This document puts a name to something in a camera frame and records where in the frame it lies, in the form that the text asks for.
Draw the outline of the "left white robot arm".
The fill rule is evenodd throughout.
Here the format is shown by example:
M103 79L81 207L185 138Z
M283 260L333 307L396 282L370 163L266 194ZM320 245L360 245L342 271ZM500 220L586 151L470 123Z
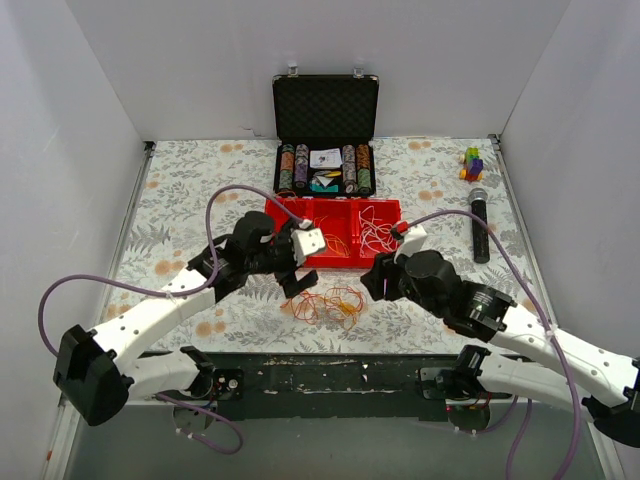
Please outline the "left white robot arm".
M286 297L317 283L311 271L297 277L306 260L326 249L309 220L289 219L281 228L269 215L250 211L234 230L212 240L160 291L124 314L86 331L76 325L62 336L53 380L90 426L113 418L132 399L181 391L208 397L215 368L187 346L147 357L145 351L197 313L241 289L252 275L273 276Z

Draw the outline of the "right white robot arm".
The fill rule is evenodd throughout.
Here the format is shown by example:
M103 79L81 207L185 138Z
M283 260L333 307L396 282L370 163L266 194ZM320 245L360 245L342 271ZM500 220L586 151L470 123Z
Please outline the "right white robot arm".
M361 282L375 301L410 300L462 336L526 357L518 363L488 349L465 347L452 373L460 395L509 393L577 408L607 437L638 447L638 360L561 329L545 329L508 295L462 279L433 250L379 254Z

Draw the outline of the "floral patterned table mat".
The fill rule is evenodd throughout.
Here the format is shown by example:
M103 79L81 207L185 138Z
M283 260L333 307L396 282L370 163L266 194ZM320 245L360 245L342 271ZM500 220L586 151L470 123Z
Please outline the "floral patterned table mat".
M421 219L432 249L464 278L490 285L529 310L544 304L532 253L514 209L504 167L488 139L393 137L373 141L376 195ZM206 243L264 206L273 184L273 140L162 141L142 184L118 279L167 284ZM471 185L459 159L476 147L484 161L489 225L499 238L490 261L473 261L465 211ZM375 302L356 270L324 269L308 301L289 304L270 276L183 322L155 344L210 352L455 354L466 340L413 303Z

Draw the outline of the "red plastic compartment tray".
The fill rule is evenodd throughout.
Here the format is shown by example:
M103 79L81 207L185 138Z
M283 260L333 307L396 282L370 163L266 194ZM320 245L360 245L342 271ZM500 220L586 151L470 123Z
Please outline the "red plastic compartment tray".
M369 269L377 254L397 248L391 235L401 219L397 200L292 197L279 202L322 230L327 249L310 257L308 268Z

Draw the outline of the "black handheld microphone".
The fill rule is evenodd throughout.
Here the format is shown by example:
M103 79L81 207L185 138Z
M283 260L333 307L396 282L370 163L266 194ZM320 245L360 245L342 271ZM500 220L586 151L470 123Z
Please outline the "black handheld microphone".
M489 235L486 229L488 194L482 188L474 188L469 194L470 213L480 219L472 221L473 259L478 264L490 260Z

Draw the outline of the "white card deck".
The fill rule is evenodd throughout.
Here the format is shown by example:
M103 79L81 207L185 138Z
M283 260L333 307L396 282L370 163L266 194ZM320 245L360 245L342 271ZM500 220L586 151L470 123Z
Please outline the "white card deck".
M309 153L309 167L312 169L338 169L342 163L342 154L339 148L312 150Z

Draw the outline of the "colourful toy block figure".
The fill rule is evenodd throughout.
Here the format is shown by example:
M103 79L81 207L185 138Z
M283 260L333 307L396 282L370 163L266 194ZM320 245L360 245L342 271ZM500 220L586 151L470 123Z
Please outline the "colourful toy block figure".
M461 170L459 178L467 182L477 182L482 179L484 163L476 147L469 147L461 155Z

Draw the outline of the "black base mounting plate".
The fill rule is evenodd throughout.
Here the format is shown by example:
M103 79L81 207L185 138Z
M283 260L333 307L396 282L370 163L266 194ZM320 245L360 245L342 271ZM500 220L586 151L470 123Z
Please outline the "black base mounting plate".
M208 353L210 380L193 401L233 421L415 418L444 422L445 400L430 383L454 355Z

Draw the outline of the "black poker chip case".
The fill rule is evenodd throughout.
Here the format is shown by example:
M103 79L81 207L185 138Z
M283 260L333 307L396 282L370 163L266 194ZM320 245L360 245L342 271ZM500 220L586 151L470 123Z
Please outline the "black poker chip case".
M371 197L376 192L373 137L379 78L360 69L343 75L272 79L278 146L273 190L284 196ZM312 150L339 148L342 166L309 167Z

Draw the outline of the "aluminium front rail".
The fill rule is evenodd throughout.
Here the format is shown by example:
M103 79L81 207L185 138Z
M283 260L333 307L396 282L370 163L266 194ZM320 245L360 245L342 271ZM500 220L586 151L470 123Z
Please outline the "aluminium front rail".
M416 391L246 391L221 420L137 401L90 427L66 409L48 479L549 479L570 413L520 400L469 411Z

